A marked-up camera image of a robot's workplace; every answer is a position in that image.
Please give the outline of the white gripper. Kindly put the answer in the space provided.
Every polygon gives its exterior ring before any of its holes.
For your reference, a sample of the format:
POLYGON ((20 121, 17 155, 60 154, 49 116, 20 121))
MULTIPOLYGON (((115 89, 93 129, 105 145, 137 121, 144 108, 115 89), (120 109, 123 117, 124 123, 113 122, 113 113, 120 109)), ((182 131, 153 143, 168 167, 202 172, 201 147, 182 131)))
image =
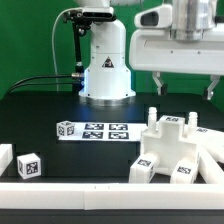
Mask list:
POLYGON ((205 31, 199 41, 173 40, 167 30, 138 29, 131 37, 129 63, 134 70, 154 71, 160 96, 167 94, 160 72, 211 75, 204 89, 204 98, 211 100, 224 76, 224 24, 205 31))

